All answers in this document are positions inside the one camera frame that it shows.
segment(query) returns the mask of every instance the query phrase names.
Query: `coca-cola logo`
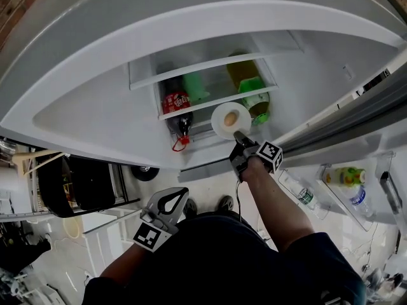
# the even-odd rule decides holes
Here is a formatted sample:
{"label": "coca-cola logo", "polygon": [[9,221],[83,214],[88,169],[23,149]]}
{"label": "coca-cola logo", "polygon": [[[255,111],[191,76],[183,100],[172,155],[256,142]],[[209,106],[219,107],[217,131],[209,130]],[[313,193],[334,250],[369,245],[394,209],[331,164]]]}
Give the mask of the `coca-cola logo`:
{"label": "coca-cola logo", "polygon": [[188,103],[188,97],[187,96],[177,96],[176,99],[174,100],[174,104],[176,107],[182,106],[184,103]]}

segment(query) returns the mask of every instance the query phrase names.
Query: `red bottle cap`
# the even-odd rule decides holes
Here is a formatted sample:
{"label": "red bottle cap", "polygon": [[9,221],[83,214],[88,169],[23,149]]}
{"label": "red bottle cap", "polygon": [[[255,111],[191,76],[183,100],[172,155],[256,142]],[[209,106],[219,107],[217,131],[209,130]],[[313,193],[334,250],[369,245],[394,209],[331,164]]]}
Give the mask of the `red bottle cap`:
{"label": "red bottle cap", "polygon": [[189,144],[190,138],[187,135],[182,136],[179,138],[179,141],[181,142],[182,145]]}

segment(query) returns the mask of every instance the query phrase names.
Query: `black shoe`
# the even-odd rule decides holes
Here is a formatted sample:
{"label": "black shoe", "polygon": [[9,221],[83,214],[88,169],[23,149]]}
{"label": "black shoe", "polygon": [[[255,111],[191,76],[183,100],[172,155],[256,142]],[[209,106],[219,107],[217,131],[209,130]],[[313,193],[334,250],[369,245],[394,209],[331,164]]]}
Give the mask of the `black shoe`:
{"label": "black shoe", "polygon": [[186,200],[183,213],[185,215],[185,218],[187,219],[194,218],[198,213],[198,208],[195,201],[193,201],[192,199]]}
{"label": "black shoe", "polygon": [[232,211],[233,210],[233,198],[231,196],[224,196],[217,205],[216,211]]}

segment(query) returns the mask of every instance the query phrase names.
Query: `brown egg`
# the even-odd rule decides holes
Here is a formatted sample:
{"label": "brown egg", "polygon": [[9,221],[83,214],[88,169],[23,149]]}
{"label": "brown egg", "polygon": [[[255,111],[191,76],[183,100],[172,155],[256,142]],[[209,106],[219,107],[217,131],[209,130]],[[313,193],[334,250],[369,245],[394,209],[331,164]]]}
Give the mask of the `brown egg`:
{"label": "brown egg", "polygon": [[226,126],[232,126],[236,123],[237,121],[237,114],[234,112],[229,112],[223,120],[224,125]]}

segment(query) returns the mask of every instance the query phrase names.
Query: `t-shirt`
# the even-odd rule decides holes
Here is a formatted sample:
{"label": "t-shirt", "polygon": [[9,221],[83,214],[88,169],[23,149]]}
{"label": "t-shirt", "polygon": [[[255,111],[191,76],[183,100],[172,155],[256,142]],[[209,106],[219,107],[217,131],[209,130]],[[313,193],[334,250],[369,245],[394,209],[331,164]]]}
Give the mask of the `t-shirt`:
{"label": "t-shirt", "polygon": [[238,301],[269,304],[365,304],[365,286],[326,233],[272,250],[248,225],[226,215],[178,224],[126,287],[94,278],[83,304]]}

